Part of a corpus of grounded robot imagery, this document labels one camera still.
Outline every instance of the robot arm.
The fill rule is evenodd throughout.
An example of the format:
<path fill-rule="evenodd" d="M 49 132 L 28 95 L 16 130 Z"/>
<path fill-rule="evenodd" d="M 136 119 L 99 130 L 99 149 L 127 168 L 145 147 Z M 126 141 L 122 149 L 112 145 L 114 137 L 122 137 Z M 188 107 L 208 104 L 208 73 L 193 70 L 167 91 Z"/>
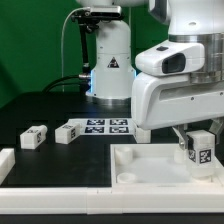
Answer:
<path fill-rule="evenodd" d="M 163 24 L 170 23 L 171 11 L 168 0 L 149 0 L 150 14 Z"/>
<path fill-rule="evenodd" d="M 148 0 L 113 0 L 114 5 L 119 5 L 123 7 L 134 7 L 144 5 L 146 3 L 148 3 Z"/>
<path fill-rule="evenodd" d="M 93 5 L 119 5 L 123 7 L 134 7 L 144 5 L 148 0 L 77 0 L 77 2 L 85 7 Z"/>

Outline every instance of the green backdrop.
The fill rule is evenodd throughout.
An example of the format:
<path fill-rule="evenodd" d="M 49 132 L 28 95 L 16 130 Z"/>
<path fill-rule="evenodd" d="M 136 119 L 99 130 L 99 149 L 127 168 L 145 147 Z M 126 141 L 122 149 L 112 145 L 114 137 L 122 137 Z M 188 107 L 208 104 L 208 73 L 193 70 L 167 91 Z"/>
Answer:
<path fill-rule="evenodd" d="M 75 0 L 0 1 L 0 107 L 25 92 L 41 91 L 61 77 L 61 31 L 65 18 L 80 7 Z M 167 27 L 148 14 L 148 6 L 125 9 L 131 13 L 132 62 L 135 55 L 167 38 Z M 92 67 L 95 37 L 88 36 Z M 65 75 L 81 72 L 77 24 L 69 21 L 65 33 Z M 65 88 L 77 91 L 77 88 Z"/>

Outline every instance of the black surface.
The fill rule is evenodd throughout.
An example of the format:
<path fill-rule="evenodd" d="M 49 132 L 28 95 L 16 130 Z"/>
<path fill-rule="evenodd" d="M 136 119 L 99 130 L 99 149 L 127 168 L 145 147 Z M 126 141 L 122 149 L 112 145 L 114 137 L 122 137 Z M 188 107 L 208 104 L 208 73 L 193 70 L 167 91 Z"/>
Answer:
<path fill-rule="evenodd" d="M 56 144 L 54 130 L 71 118 L 130 117 L 129 107 L 111 108 L 82 100 L 78 94 L 24 94 L 0 111 L 0 147 L 16 149 L 16 165 L 1 187 L 109 187 L 110 144 L 135 143 L 133 136 L 79 136 Z M 19 136 L 46 125 L 47 140 L 22 150 Z"/>
<path fill-rule="evenodd" d="M 69 145 L 54 143 L 55 128 L 70 118 L 129 118 L 129 107 L 87 103 L 74 94 L 24 94 L 0 110 L 0 148 L 15 147 L 16 166 L 2 187 L 110 186 L 110 144 L 134 143 L 132 136 L 80 136 Z M 211 122 L 189 125 L 207 129 Z M 30 126 L 48 126 L 47 140 L 35 151 L 21 150 L 19 135 Z M 223 159 L 223 135 L 216 154 Z M 170 128 L 152 132 L 153 143 L 178 142 Z M 223 223 L 223 214 L 1 215 L 0 223 Z"/>
<path fill-rule="evenodd" d="M 166 58 L 162 64 L 164 74 L 178 73 L 184 71 L 186 66 L 186 57 L 182 53 L 178 53 Z"/>

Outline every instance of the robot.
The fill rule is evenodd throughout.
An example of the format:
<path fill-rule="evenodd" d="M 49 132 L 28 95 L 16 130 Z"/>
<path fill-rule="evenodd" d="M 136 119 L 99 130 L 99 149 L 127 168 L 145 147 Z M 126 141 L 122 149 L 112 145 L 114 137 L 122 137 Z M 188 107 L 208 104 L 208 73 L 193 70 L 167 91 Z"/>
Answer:
<path fill-rule="evenodd" d="M 112 15 L 114 5 L 132 7 L 144 4 L 145 0 L 77 0 L 77 2 L 84 7 L 98 8 L 94 15 L 107 16 Z M 90 72 L 90 89 L 86 92 L 89 101 L 107 105 L 130 104 L 136 71 L 131 66 L 130 28 L 121 19 L 122 17 L 100 20 L 95 24 L 97 64 Z"/>
<path fill-rule="evenodd" d="M 224 1 L 150 0 L 150 12 L 169 24 L 169 38 L 139 54 L 132 118 L 144 130 L 173 127 L 195 178 L 212 175 L 224 116 Z M 184 124 L 212 119 L 209 132 Z"/>

